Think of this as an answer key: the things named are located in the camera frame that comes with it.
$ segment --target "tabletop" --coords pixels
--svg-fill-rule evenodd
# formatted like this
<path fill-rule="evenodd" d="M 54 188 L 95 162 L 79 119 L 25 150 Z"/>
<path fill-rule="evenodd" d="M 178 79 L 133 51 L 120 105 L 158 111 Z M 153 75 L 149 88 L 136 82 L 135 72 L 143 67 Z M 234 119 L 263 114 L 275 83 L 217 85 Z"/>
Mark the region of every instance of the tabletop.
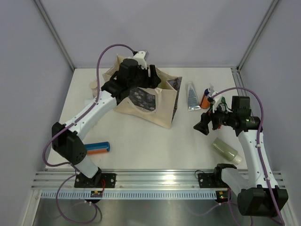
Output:
<path fill-rule="evenodd" d="M 100 75 L 108 69 L 99 69 Z M 185 84 L 193 81 L 198 95 L 202 98 L 204 90 L 213 84 L 215 91 L 234 87 L 230 68 L 160 68 L 172 75 L 182 76 L 178 98 L 178 109 L 171 129 L 165 129 L 136 116 L 117 113 L 114 110 L 103 118 L 88 132 L 84 144 L 109 141 L 109 153 L 90 155 L 92 161 L 101 169 L 116 170 L 211 170 L 218 163 L 229 163 L 217 154 L 211 144 L 218 137 L 235 148 L 243 160 L 238 169 L 246 169 L 243 149 L 235 131 L 222 126 L 211 130 L 208 136 L 193 129 L 200 121 L 200 116 L 207 110 L 188 111 Z M 68 90 L 60 117 L 65 123 L 79 113 L 92 100 L 90 82 L 96 79 L 96 69 L 76 69 Z M 227 103 L 231 103 L 235 90 L 223 94 Z M 52 164 L 65 161 L 54 150 L 50 151 L 48 161 Z"/>

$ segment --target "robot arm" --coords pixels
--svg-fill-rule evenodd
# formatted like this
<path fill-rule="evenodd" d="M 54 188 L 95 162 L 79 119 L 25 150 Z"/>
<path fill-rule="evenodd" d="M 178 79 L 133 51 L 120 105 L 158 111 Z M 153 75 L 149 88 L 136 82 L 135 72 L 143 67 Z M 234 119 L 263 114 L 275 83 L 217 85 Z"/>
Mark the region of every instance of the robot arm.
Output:
<path fill-rule="evenodd" d="M 227 111 L 220 104 L 213 105 L 201 115 L 201 121 L 194 126 L 194 129 L 205 135 L 209 134 L 209 122 L 212 122 L 213 130 L 220 128 L 221 125 L 231 126 L 238 137 L 246 157 L 249 180 L 245 180 L 238 172 L 236 167 L 231 164 L 218 164 L 214 169 L 212 180 L 219 184 L 226 184 L 238 197 L 238 209 L 244 216 L 266 216 L 274 217 L 277 215 L 273 201 L 269 192 L 266 179 L 269 180 L 277 205 L 281 210 L 288 200 L 285 189 L 279 189 L 263 143 L 263 132 L 260 132 L 260 147 L 264 165 L 269 174 L 265 178 L 263 166 L 257 151 L 257 131 L 260 124 L 258 117 L 251 116 L 250 98 L 233 96 L 232 112 Z"/>
<path fill-rule="evenodd" d="M 119 70 L 101 87 L 102 93 L 98 101 L 95 98 L 64 125 L 57 122 L 52 127 L 52 136 L 54 136 L 68 125 L 74 124 L 52 142 L 52 147 L 86 177 L 87 184 L 91 187 L 99 184 L 101 170 L 87 156 L 82 140 L 109 110 L 128 97 L 131 89 L 156 88 L 161 83 L 155 66 L 150 65 L 148 70 L 145 57 L 146 51 L 139 51 L 133 59 L 125 59 L 120 64 Z"/>

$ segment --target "beige tote bag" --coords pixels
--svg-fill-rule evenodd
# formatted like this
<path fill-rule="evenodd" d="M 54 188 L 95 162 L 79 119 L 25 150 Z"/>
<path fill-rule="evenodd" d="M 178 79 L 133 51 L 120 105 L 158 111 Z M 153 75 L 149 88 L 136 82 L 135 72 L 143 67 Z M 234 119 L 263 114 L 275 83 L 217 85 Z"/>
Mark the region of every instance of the beige tote bag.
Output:
<path fill-rule="evenodd" d="M 119 69 L 127 57 L 117 55 L 115 65 L 103 74 L 105 82 Z M 174 118 L 182 77 L 174 77 L 156 68 L 161 83 L 155 89 L 135 88 L 117 107 L 116 112 L 136 115 L 170 129 Z"/>

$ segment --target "wall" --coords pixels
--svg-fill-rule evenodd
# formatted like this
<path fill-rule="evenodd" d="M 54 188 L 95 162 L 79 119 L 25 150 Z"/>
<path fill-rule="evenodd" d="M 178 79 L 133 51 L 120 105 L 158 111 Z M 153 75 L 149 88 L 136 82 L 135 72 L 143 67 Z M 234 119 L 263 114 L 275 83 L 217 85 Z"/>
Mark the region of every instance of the wall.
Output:
<path fill-rule="evenodd" d="M 281 1 L 242 69 L 248 88 L 261 98 L 266 150 L 283 174 L 295 211 L 301 209 L 301 2 Z M 258 104 L 253 109 L 260 114 Z"/>
<path fill-rule="evenodd" d="M 41 0 L 77 68 L 115 43 L 146 49 L 162 67 L 234 66 L 271 0 Z M 112 65 L 109 51 L 102 67 Z"/>
<path fill-rule="evenodd" d="M 15 226 L 72 73 L 32 1 L 1 1 L 0 34 L 0 225 Z"/>

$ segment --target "reflective floor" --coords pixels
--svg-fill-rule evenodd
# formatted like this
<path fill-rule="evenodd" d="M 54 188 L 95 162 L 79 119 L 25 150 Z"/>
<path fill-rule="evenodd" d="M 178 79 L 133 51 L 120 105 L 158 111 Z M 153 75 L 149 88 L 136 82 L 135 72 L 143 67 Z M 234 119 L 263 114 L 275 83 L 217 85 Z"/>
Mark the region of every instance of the reflective floor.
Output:
<path fill-rule="evenodd" d="M 95 209 L 79 200 L 59 200 L 60 207 L 66 216 L 76 221 L 88 221 Z M 234 226 L 227 204 L 215 208 L 205 216 L 197 216 L 207 212 L 217 203 L 213 200 L 101 200 L 97 203 L 100 215 L 91 225 L 102 226 Z M 250 217 L 240 215 L 233 206 L 234 215 L 242 226 L 251 224 Z M 254 217 L 254 226 L 277 225 L 269 218 Z M 41 199 L 34 220 L 34 226 L 72 226 L 60 216 L 54 199 Z"/>

